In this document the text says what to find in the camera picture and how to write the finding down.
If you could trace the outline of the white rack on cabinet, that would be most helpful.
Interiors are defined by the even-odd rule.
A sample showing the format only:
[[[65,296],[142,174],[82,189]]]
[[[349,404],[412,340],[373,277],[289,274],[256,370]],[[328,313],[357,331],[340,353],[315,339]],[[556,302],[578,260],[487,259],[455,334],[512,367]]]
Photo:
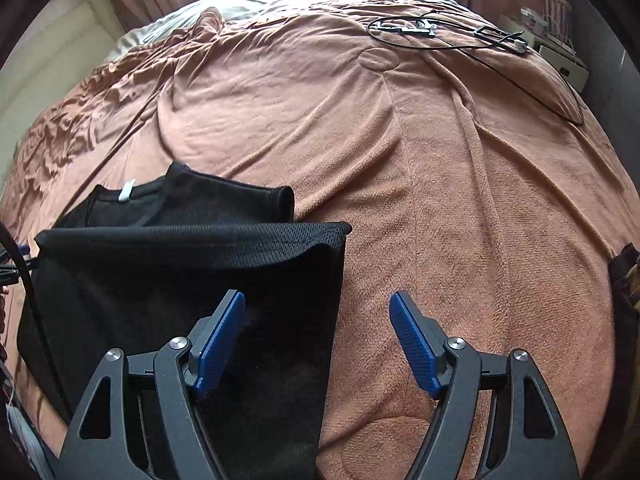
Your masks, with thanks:
[[[544,0],[544,20],[548,24],[548,35],[562,44],[571,46],[572,6],[566,0]]]

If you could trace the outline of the black glasses on bed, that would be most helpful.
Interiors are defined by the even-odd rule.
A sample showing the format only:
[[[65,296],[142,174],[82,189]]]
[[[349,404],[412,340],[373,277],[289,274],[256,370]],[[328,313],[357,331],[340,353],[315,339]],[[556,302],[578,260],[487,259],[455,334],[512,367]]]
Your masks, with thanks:
[[[473,36],[482,40],[488,46],[500,48],[517,55],[526,55],[528,43],[523,38],[524,32],[506,32],[494,26],[483,25],[473,30]]]

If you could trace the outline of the stack of folded dark clothes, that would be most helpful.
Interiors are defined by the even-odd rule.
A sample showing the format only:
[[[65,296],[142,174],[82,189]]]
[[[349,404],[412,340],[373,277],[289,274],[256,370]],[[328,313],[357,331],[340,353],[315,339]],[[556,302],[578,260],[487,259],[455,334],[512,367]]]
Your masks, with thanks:
[[[634,338],[638,332],[639,310],[636,303],[638,292],[632,284],[632,274],[637,271],[639,251],[634,244],[628,243],[622,251],[608,263],[608,277],[610,278],[614,330],[617,339]]]

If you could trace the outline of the cream padded headboard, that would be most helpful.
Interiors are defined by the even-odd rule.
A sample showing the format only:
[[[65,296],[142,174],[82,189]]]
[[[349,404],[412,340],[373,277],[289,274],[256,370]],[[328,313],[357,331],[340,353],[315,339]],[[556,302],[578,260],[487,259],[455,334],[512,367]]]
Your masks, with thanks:
[[[86,0],[10,56],[1,70],[2,176],[38,115],[100,65],[123,33],[111,0]]]

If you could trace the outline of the black mesh tank top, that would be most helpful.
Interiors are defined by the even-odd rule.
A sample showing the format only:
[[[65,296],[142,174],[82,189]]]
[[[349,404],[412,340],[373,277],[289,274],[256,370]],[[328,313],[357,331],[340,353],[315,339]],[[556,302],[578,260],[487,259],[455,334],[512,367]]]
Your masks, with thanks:
[[[97,186],[40,232],[17,349],[58,414],[107,350],[157,350],[235,289],[244,325],[198,400],[206,431],[233,479],[314,478],[350,226],[293,214],[287,186],[175,163],[130,191]]]

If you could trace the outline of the brown terry bed blanket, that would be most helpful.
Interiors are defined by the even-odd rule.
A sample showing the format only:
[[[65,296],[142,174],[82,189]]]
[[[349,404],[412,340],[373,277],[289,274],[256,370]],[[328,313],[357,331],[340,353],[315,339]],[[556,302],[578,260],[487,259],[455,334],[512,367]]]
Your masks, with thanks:
[[[297,222],[350,226],[316,469],[398,479],[433,414],[388,318],[398,289],[477,349],[522,347],[587,466],[614,377],[608,260],[639,195],[587,105],[537,55],[463,53],[480,18],[443,1],[323,3],[241,24],[214,9],[97,67],[18,149],[1,218],[37,235],[97,186],[172,164],[287,186]],[[10,361],[52,443],[58,414]]]

